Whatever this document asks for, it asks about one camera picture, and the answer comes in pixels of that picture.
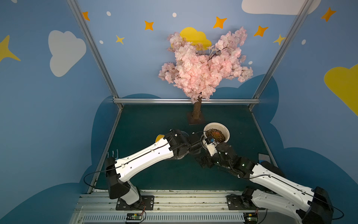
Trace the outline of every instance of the tree trunk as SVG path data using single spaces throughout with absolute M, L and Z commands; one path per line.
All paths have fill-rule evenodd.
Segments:
M 201 109 L 201 97 L 199 97 L 198 102 L 194 103 L 193 109 L 193 119 L 197 120 L 200 116 L 200 109 Z

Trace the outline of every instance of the yellow object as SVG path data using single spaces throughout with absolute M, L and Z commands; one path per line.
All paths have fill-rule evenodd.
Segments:
M 148 23 L 147 21 L 145 21 L 145 29 L 144 30 L 147 30 L 147 29 L 153 30 L 153 23 L 154 22 Z
M 327 10 L 327 12 L 326 12 L 326 14 L 324 14 L 321 19 L 325 19 L 326 22 L 328 22 L 328 20 L 329 20 L 329 18 L 331 17 L 331 15 L 333 15 L 333 14 L 336 13 L 336 12 L 337 12 L 337 11 L 332 11 L 332 10 L 331 10 L 331 7 L 329 7 L 328 10 Z
M 332 68 L 325 74 L 324 82 L 358 116 L 358 64 L 351 69 Z
M 88 18 L 88 12 L 85 12 L 85 13 L 82 12 L 82 14 L 83 14 L 83 17 L 85 20 L 90 21 L 90 19 Z
M 118 39 L 117 39 L 116 43 L 117 43 L 117 42 L 121 42 L 122 44 L 124 44 L 123 41 L 122 41 L 124 38 L 119 38 L 118 36 L 117 36 L 117 38 L 118 38 Z
M 258 26 L 257 32 L 255 33 L 254 36 L 262 36 L 263 37 L 263 33 L 265 32 L 265 30 L 267 30 L 268 27 L 262 28 L 261 26 Z
M 220 19 L 219 17 L 216 17 L 216 24 L 214 25 L 214 28 L 220 27 L 221 29 L 224 27 L 224 22 L 227 18 L 225 19 Z
M 279 37 L 277 40 L 275 40 L 273 43 L 277 42 L 277 43 L 279 43 L 279 45 L 281 45 L 281 42 L 282 42 L 284 39 L 285 39 L 285 37 L 281 37 L 281 34 L 280 34 L 280 37 Z
M 159 134 L 158 136 L 157 136 L 157 138 L 155 139 L 155 142 L 157 142 L 157 141 L 159 141 L 161 138 L 163 138 L 164 137 L 164 135 L 162 135 L 162 134 Z
M 211 46 L 211 41 L 206 39 L 205 33 L 201 31 L 197 31 L 193 27 L 186 27 L 180 32 L 180 36 L 186 38 L 187 41 L 192 42 L 192 45 L 196 45 L 201 43 L 203 45 L 204 50 L 207 50 L 207 47 Z
M 18 61 L 21 61 L 18 57 L 16 57 L 10 50 L 9 50 L 9 40 L 10 36 L 7 35 L 5 39 L 0 43 L 0 62 L 4 58 L 12 58 Z

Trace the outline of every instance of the orange star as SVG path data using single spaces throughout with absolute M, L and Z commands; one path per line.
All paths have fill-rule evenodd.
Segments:
M 224 26 L 224 22 L 227 18 L 225 19 L 220 19 L 219 17 L 216 17 L 216 24 L 214 25 L 213 29 L 214 28 L 217 28 L 217 27 L 220 27 L 221 29 L 223 28 Z
M 337 11 L 332 11 L 332 10 L 331 10 L 331 7 L 329 7 L 328 10 L 327 10 L 327 12 L 326 12 L 326 14 L 324 14 L 321 19 L 325 19 L 326 22 L 328 22 L 328 20 L 329 20 L 329 18 L 331 17 L 331 15 L 333 15 L 333 14 L 336 13 L 336 12 L 337 12 Z
M 83 17 L 85 20 L 88 20 L 90 21 L 90 19 L 88 18 L 88 12 L 85 12 L 85 13 L 82 13 L 83 14 Z
M 267 30 L 267 28 L 268 28 L 268 27 L 262 28 L 261 26 L 258 26 L 258 30 L 257 30 L 257 32 L 255 33 L 254 36 L 259 35 L 259 36 L 262 36 L 262 37 L 263 37 L 263 33 L 265 32 L 265 30 Z
M 147 21 L 145 21 L 145 29 L 144 30 L 147 30 L 147 29 L 153 30 L 153 23 L 154 22 L 148 23 Z

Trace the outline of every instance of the pink flower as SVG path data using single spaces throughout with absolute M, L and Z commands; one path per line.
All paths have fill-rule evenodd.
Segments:
M 223 40 L 219 40 L 216 44 L 215 47 L 219 50 L 222 50 L 224 48 L 224 41 Z
M 252 77 L 251 68 L 241 67 L 246 57 L 239 58 L 241 49 L 237 47 L 238 44 L 244 44 L 246 38 L 246 30 L 243 27 L 235 33 L 229 31 L 208 48 L 210 55 L 202 55 L 205 51 L 198 53 L 201 44 L 192 46 L 191 42 L 175 32 L 168 37 L 171 43 L 168 50 L 175 53 L 176 66 L 173 63 L 165 63 L 158 77 L 174 83 L 193 103 L 198 101 L 199 97 L 209 99 L 223 78 L 232 80 L 237 77 L 240 82 L 244 82 Z
M 240 58 L 240 63 L 244 63 L 246 60 L 246 55 L 243 55 L 241 58 Z

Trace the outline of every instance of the yellow cloud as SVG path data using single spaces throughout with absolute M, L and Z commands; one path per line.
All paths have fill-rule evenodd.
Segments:
M 324 82 L 358 116 L 358 64 L 351 69 L 336 67 L 329 70 Z
M 186 27 L 180 32 L 181 37 L 185 37 L 187 41 L 192 42 L 192 45 L 201 43 L 204 47 L 204 50 L 207 50 L 207 47 L 211 46 L 211 41 L 206 39 L 204 32 L 197 31 L 193 27 Z

